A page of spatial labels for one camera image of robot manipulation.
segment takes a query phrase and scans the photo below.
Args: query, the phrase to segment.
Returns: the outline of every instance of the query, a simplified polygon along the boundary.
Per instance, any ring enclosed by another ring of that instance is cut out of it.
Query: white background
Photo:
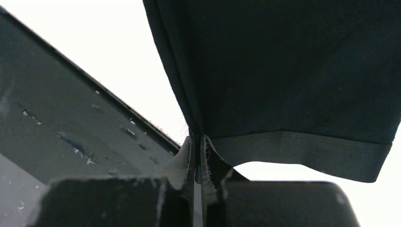
[[[0,0],[0,4],[172,139],[183,141],[187,126],[140,0]],[[376,183],[344,180],[300,165],[252,162],[236,170],[251,180],[335,182],[348,195],[362,227],[401,227],[400,136]]]

